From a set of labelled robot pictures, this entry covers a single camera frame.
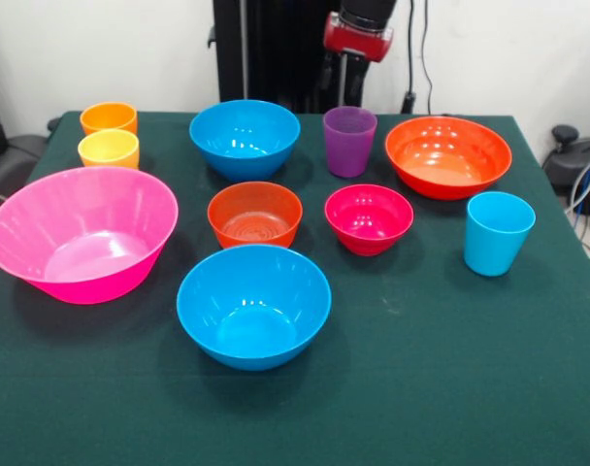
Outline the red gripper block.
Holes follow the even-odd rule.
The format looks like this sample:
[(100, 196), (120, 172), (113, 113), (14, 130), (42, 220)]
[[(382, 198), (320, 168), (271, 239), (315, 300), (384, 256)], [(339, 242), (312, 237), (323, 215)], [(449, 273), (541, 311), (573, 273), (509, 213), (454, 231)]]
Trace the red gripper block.
[(392, 27), (386, 27), (380, 31), (362, 29), (345, 22), (337, 12), (331, 12), (326, 19), (324, 28), (323, 45), (329, 51), (325, 53), (323, 58), (319, 88), (327, 90), (332, 81), (332, 52), (350, 53), (357, 56), (351, 56), (348, 59), (347, 95), (361, 97), (368, 72), (368, 61), (381, 62), (387, 55), (392, 40)]

